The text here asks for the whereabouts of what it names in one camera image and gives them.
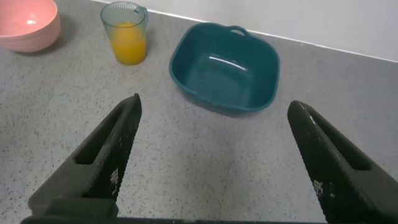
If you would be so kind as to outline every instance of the teal plastic basin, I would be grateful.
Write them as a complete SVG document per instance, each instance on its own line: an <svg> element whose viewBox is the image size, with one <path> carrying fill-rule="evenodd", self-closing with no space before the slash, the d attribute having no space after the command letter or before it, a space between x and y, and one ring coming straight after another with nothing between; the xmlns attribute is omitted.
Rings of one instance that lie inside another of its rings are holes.
<svg viewBox="0 0 398 224"><path fill-rule="evenodd" d="M169 70L188 100L239 116L263 110L275 98L279 57L242 27L201 23L182 37Z"/></svg>

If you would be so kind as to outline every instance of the bowl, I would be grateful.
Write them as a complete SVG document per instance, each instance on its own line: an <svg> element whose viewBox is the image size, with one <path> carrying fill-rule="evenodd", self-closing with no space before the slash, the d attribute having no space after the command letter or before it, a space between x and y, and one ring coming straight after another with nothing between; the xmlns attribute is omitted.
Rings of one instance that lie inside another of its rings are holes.
<svg viewBox="0 0 398 224"><path fill-rule="evenodd" d="M201 23L182 37L169 72L188 100L240 116L263 110L275 98L279 56L242 27Z"/></svg>
<svg viewBox="0 0 398 224"><path fill-rule="evenodd" d="M60 30L52 0L0 0L0 47L35 52L54 43Z"/></svg>

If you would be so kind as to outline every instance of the pink bowl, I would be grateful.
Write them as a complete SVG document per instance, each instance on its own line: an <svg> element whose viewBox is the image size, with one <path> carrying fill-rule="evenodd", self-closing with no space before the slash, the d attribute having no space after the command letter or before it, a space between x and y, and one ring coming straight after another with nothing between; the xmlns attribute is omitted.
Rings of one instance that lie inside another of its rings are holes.
<svg viewBox="0 0 398 224"><path fill-rule="evenodd" d="M35 52L54 43L60 31L52 0L0 0L0 47Z"/></svg>

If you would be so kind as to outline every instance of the glass rim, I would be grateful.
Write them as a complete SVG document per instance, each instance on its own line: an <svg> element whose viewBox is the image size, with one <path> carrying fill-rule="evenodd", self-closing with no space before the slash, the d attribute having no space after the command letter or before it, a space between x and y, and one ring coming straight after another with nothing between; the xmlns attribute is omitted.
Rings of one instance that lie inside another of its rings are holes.
<svg viewBox="0 0 398 224"><path fill-rule="evenodd" d="M111 5L113 5L113 4L117 4L117 3L132 4L132 5L135 5L135 6L139 7L140 9L144 8L144 7L138 5L138 4L134 3L134 2L129 2L129 1L116 1L116 2L109 3L109 4L107 4L106 6L104 6L104 7L102 8L102 10L101 10L101 20L102 20L106 25L109 25L109 26L112 26L112 27L115 27L115 28L131 28L131 27L138 26L139 24L141 24L142 22L144 22L144 20L145 20L145 18L146 18L146 16L147 16L146 13L144 13L144 16L142 17L141 21L139 21L138 23L136 23L136 24L134 24L134 25L131 25L131 26L119 27L119 26L110 24L110 23L108 23L107 21L105 21L105 20L104 20L104 17L103 17L103 12L104 12L105 8L108 7L108 6L111 6Z"/></svg>

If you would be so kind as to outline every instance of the glass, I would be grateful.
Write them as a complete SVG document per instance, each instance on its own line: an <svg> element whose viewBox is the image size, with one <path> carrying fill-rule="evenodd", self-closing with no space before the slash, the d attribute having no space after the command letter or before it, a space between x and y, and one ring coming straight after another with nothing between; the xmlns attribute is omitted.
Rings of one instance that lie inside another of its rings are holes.
<svg viewBox="0 0 398 224"><path fill-rule="evenodd" d="M116 59L136 65L146 56L147 9L133 2L114 2L105 6L101 18Z"/></svg>

